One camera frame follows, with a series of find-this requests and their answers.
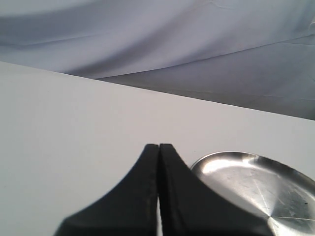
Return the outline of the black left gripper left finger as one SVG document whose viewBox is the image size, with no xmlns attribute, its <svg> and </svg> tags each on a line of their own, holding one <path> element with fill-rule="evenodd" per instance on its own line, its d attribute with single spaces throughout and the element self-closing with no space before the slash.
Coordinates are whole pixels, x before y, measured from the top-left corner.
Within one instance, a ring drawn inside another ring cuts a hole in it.
<svg viewBox="0 0 315 236">
<path fill-rule="evenodd" d="M 63 220 L 57 236 L 157 235 L 159 146 L 145 145 L 128 174 L 106 195 Z"/>
</svg>

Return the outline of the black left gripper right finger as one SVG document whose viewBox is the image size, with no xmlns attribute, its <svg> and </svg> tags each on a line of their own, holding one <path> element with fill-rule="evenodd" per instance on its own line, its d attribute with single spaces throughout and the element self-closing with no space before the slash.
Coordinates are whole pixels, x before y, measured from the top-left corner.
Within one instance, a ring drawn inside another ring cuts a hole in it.
<svg viewBox="0 0 315 236">
<path fill-rule="evenodd" d="M 165 236 L 271 236 L 267 223 L 206 186 L 171 144 L 159 146 L 158 197 Z"/>
</svg>

